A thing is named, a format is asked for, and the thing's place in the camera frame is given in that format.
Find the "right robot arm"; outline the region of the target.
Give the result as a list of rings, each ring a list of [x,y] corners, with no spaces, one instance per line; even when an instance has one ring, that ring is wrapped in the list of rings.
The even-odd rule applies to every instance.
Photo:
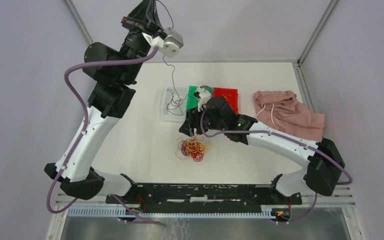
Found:
[[[340,177],[346,172],[345,163],[335,143],[328,138],[314,141],[275,130],[254,117],[235,113],[222,97],[210,98],[203,108],[187,110],[178,131],[193,137],[206,135],[209,130],[233,142],[269,150],[301,167],[289,174],[279,174],[272,181],[268,196],[275,204],[306,190],[328,197],[342,184]]]

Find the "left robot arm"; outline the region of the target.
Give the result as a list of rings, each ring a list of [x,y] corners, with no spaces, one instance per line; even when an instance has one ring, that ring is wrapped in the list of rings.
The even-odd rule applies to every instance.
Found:
[[[96,82],[88,100],[81,102],[85,116],[67,151],[60,160],[44,168],[54,182],[60,183],[66,195],[76,199],[112,194],[129,204],[138,195],[134,181],[127,175],[105,173],[92,167],[105,138],[134,97],[131,85],[136,83],[142,64],[157,53],[149,38],[164,35],[153,0],[141,1],[122,18],[121,24],[128,33],[119,50],[94,42],[85,50],[84,63],[64,73],[68,79],[72,72],[82,70]]]

